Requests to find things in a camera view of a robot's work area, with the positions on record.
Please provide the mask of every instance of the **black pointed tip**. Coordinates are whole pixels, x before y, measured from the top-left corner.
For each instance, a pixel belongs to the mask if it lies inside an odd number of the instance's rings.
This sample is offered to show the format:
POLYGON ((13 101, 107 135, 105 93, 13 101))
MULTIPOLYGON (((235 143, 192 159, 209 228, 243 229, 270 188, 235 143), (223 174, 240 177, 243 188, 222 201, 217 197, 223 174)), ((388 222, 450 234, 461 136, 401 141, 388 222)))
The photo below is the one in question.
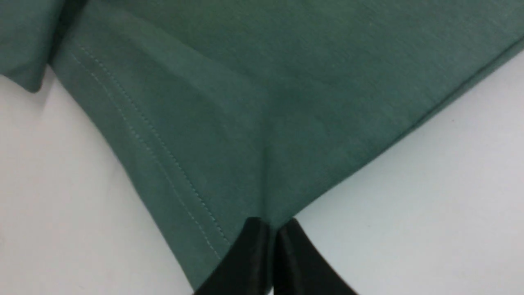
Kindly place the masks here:
POLYGON ((277 233, 275 295, 357 295, 324 260, 295 219, 277 233))

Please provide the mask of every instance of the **black object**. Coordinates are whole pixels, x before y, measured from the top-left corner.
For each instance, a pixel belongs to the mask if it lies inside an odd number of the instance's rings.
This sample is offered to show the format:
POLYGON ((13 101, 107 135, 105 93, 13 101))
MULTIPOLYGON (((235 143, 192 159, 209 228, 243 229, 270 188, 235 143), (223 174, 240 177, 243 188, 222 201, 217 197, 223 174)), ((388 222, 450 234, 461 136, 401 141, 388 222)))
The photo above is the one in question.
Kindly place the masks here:
POLYGON ((275 295, 357 295, 330 267, 295 219, 277 234, 275 295))
POLYGON ((264 295, 268 241, 269 226, 248 218, 224 260, 194 295, 264 295))

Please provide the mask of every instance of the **stitching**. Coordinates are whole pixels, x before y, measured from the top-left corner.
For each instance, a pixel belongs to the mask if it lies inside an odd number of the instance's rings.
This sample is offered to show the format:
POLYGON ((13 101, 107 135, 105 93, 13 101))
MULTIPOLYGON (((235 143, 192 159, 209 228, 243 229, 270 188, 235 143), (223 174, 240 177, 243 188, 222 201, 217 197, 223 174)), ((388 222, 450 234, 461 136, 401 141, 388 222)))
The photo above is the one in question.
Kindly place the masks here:
POLYGON ((104 89, 105 93, 107 94, 107 96, 109 97, 109 101, 111 102, 111 104, 117 109, 118 113, 120 114, 120 116, 122 117, 122 119, 124 120, 124 122, 126 123, 127 127, 129 128, 129 130, 131 131, 131 133, 135 136, 135 138, 142 144, 144 145, 144 147, 146 148, 146 150, 148 151, 148 153, 151 155, 151 157, 153 158, 153 160, 155 161, 155 163, 160 167, 161 171, 163 172, 164 176, 166 177, 167 181, 169 182, 169 185, 171 187, 171 189, 175 192, 175 195, 177 196, 177 199, 178 201, 180 202, 180 205, 182 205, 182 207, 185 209, 185 211, 188 213, 189 217, 191 217, 191 219, 195 222, 195 224, 198 226, 200 232, 202 233, 202 235, 204 236, 204 239, 205 239, 205 242, 209 245, 209 247, 211 248, 211 250, 213 250, 213 252, 215 253, 216 257, 220 260, 221 257, 219 255, 219 253, 215 250, 215 248, 213 248, 213 246, 211 245, 211 243, 209 242, 209 239, 207 237, 207 235, 205 234, 204 232, 204 229, 202 228, 202 226, 198 223, 198 221, 194 218, 194 216, 191 214, 191 212, 189 212, 187 206, 185 205, 184 201, 182 200, 182 198, 179 196, 179 194, 176 193, 176 189, 174 187, 174 184, 173 182, 171 181, 171 179, 169 178, 169 176, 167 175, 167 172, 166 170, 163 168, 163 166, 160 164, 160 161, 158 160, 158 157, 154 154, 153 150, 147 145, 147 143, 144 141, 144 139, 136 132, 135 128, 133 128, 133 126, 131 126, 129 120, 127 119, 126 115, 124 115, 124 112, 122 111, 121 108, 118 107, 118 105, 116 104, 115 100, 114 100, 114 97, 113 95, 108 91, 108 89, 106 88, 106 86, 104 86, 100 80, 98 79, 98 77, 93 74, 92 72, 90 72, 88 70, 88 68, 86 66, 84 66, 84 64, 82 64, 82 62, 80 62, 77 57, 73 54, 73 52, 69 52, 71 54, 71 56, 73 57, 73 59, 86 71, 88 72, 92 77, 93 79, 100 85, 102 86, 102 88, 104 89))
POLYGON ((222 227, 219 225, 218 221, 215 219, 215 217, 213 216, 213 214, 211 213, 211 211, 209 210, 209 208, 206 206, 204 200, 202 199, 202 197, 200 196, 200 194, 197 192, 197 189, 194 187, 193 183, 189 180, 189 177, 187 175, 187 173, 184 171, 184 169, 182 168, 182 166, 180 165, 180 162, 177 160, 177 158, 175 158, 175 156, 173 155, 173 153, 168 149, 166 143, 163 141, 163 139, 160 137, 160 134, 158 133, 158 131, 155 129, 155 127, 151 124, 151 122, 149 121, 149 119, 147 119, 147 117, 144 115, 143 112, 140 111, 140 109, 138 108, 138 106, 136 106, 136 103, 133 101, 133 99, 127 94, 127 92, 125 91, 124 87, 122 87, 122 85, 116 80, 116 78, 114 77, 114 75, 106 68, 106 66, 101 62, 99 61, 96 57, 94 57, 87 49, 85 49, 82 45, 80 45, 78 42, 74 42, 82 51, 84 51, 84 53, 89 56, 92 60, 94 60, 98 66, 100 66, 100 68, 104 71, 104 73, 111 79, 111 81, 118 87, 118 89, 120 90, 120 92, 124 95, 124 97, 127 99, 127 101, 131 104, 131 106, 133 107, 133 109, 140 115, 140 118, 147 124, 147 126, 149 127, 149 129, 151 130, 151 132, 153 133, 153 135, 157 138, 157 140, 160 142, 160 144, 162 145, 164 151, 166 151, 169 155, 169 157, 173 160, 173 162, 175 163, 175 165, 177 166, 177 168, 182 172, 183 176, 184 176, 184 179, 185 181, 189 184, 189 186, 191 187, 191 190, 194 192, 195 196, 198 198, 198 200, 200 201, 200 204, 202 204, 202 206, 205 208, 205 210, 207 211, 209 217, 211 217, 211 220, 213 220, 213 223, 215 225, 215 227, 218 229, 220 235, 222 236, 222 238, 226 241, 226 243, 228 245, 231 245, 230 241, 226 238, 224 232, 222 231, 222 227))

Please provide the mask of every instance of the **green t-shirt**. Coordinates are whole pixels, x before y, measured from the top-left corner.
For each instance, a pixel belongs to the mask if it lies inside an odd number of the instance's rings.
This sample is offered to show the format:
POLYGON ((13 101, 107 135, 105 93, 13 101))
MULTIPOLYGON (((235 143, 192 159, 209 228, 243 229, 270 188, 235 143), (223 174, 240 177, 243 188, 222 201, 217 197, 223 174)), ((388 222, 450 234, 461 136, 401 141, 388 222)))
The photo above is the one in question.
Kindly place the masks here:
POLYGON ((280 227, 523 38, 522 0, 0 0, 0 73, 52 65, 195 288, 246 218, 280 227))

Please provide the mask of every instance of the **white surface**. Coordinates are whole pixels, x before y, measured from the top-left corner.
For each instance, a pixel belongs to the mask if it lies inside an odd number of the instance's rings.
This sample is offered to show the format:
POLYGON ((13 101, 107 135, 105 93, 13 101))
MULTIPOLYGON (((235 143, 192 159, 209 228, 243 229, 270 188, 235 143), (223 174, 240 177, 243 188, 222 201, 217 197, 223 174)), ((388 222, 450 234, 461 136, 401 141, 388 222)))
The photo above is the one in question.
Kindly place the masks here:
MULTIPOLYGON (((361 295, 524 290, 524 55, 298 215, 361 295)), ((0 294, 192 293, 122 167, 46 75, 0 78, 0 294)))

